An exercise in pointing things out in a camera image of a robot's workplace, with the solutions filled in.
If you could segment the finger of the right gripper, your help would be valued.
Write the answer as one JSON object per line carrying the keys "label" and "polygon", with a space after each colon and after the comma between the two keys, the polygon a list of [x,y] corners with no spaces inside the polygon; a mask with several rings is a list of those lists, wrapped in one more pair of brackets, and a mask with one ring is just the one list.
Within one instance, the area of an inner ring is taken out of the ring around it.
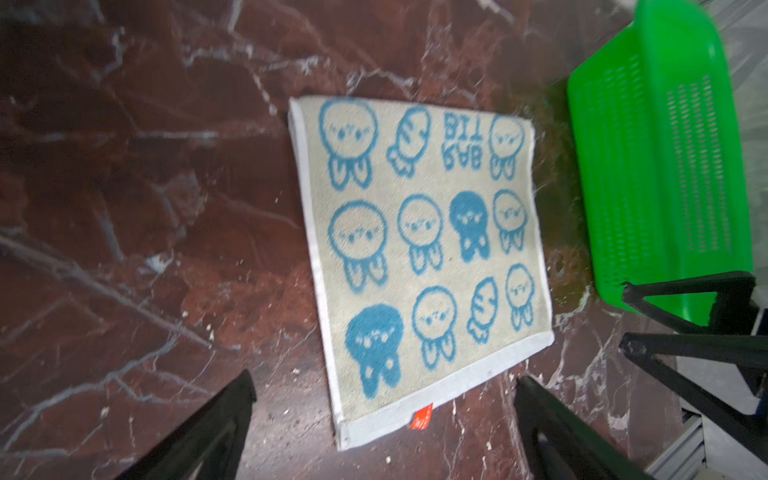
{"label": "finger of the right gripper", "polygon": [[[639,285],[626,281],[622,286],[627,306],[680,334],[749,335],[758,317],[752,300],[756,278],[746,271]],[[692,317],[665,310],[650,297],[680,297]]]}
{"label": "finger of the right gripper", "polygon": [[744,447],[767,445],[767,338],[628,333],[625,357]]}

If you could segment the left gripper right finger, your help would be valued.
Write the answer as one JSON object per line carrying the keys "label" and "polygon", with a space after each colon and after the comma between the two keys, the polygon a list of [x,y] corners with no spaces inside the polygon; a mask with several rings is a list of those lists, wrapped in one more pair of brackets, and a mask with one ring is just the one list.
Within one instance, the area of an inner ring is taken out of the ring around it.
{"label": "left gripper right finger", "polygon": [[647,479],[534,378],[517,379],[514,406],[535,479]]}

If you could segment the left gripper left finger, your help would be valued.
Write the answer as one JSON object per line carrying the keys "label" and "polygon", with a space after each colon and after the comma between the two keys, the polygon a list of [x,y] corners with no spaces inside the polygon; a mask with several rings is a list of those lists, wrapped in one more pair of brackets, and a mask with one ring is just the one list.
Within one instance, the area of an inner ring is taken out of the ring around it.
{"label": "left gripper left finger", "polygon": [[256,401],[251,374],[243,370],[119,477],[235,478]]}

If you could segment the green plastic basket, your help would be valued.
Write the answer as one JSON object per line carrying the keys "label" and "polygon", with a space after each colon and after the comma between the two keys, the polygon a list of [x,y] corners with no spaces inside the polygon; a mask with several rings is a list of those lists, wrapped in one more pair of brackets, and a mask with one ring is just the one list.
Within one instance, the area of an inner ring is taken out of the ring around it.
{"label": "green plastic basket", "polygon": [[752,271],[723,42],[691,1],[641,1],[567,83],[596,289]]}

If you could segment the teal patterned towel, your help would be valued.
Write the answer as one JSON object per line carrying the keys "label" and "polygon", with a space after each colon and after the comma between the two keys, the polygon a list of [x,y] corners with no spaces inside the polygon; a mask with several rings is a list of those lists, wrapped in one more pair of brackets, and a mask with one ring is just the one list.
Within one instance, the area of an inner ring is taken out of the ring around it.
{"label": "teal patterned towel", "polygon": [[304,96],[288,121],[340,450],[553,343],[529,119]]}

